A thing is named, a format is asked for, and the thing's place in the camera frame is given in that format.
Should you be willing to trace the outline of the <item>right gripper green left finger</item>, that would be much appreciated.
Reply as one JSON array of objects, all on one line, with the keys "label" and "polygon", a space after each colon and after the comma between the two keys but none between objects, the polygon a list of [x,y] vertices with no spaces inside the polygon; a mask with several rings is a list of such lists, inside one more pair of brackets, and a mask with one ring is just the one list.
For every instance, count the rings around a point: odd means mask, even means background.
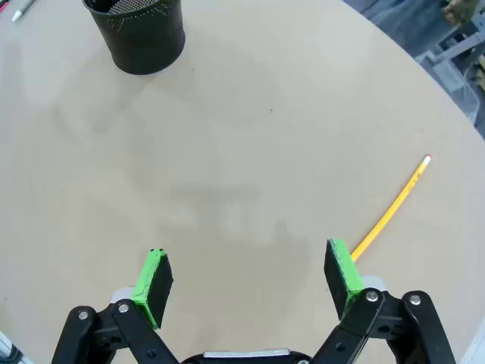
[{"label": "right gripper green left finger", "polygon": [[67,315],[53,363],[110,363],[118,350],[129,349],[138,363],[177,363],[156,333],[161,327],[173,283],[168,255],[152,249],[133,292],[101,312],[77,306]]}]

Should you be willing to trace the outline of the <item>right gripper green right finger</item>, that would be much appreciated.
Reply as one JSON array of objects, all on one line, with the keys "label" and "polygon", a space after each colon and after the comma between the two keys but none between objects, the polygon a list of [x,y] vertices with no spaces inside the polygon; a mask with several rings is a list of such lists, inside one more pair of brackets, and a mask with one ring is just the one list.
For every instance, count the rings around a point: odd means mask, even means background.
[{"label": "right gripper green right finger", "polygon": [[314,363],[354,363],[369,339],[386,341],[397,363],[454,363],[449,340],[430,296],[421,290],[393,297],[366,287],[346,244],[327,241],[324,274],[339,324]]}]

